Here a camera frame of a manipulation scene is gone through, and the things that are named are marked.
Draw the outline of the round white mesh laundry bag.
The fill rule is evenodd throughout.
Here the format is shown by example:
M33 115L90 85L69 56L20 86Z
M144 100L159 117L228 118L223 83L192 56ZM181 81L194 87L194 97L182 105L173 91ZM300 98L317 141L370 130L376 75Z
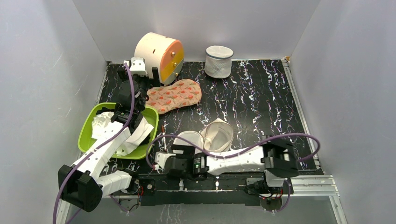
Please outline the round white mesh laundry bag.
M228 151L233 141L233 128L230 124L217 118L202 131L184 131L182 137L201 149L211 153Z

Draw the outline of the white bra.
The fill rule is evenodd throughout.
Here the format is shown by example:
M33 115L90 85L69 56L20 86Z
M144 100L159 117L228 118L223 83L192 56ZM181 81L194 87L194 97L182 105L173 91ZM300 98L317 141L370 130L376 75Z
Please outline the white bra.
M110 139L116 135L123 124L117 121L112 121L111 118L114 116L114 112L103 112L96 115L92 121L92 139Z

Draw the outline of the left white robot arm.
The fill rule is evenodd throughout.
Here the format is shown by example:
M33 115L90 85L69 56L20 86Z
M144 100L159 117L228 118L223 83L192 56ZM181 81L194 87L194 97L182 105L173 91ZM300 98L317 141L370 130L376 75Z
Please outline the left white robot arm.
M91 110L78 140L84 154L58 171L56 203L66 201L90 212L103 197L139 190L139 181L129 171L101 175L115 155L141 159L139 151L149 146L158 126L157 112L146 105L151 77L145 66L124 64L118 74L123 80L118 101L100 103Z

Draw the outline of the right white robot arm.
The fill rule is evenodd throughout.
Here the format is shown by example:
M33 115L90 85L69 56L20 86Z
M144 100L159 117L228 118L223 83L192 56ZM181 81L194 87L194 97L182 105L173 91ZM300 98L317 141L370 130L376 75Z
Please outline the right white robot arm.
M172 153L156 153L155 162L168 177L205 180L209 175L239 171L262 171L263 188L276 193L285 179L299 176L291 142L269 140L251 148L221 153L196 153L190 144L173 145Z

